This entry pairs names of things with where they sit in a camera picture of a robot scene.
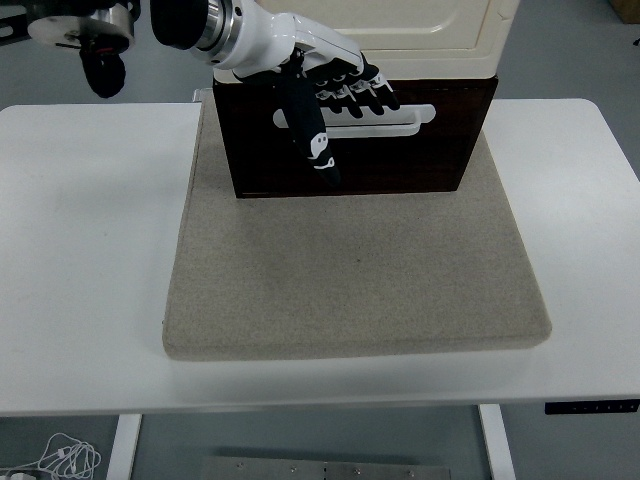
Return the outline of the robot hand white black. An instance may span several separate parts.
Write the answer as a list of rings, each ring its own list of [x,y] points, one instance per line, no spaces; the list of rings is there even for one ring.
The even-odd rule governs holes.
[[[215,56],[216,67],[243,83],[274,88],[293,143],[330,186],[341,177],[329,144],[323,106],[376,115],[400,104],[379,68],[369,63],[352,39],[295,13],[271,13],[254,1],[232,5],[228,52]]]

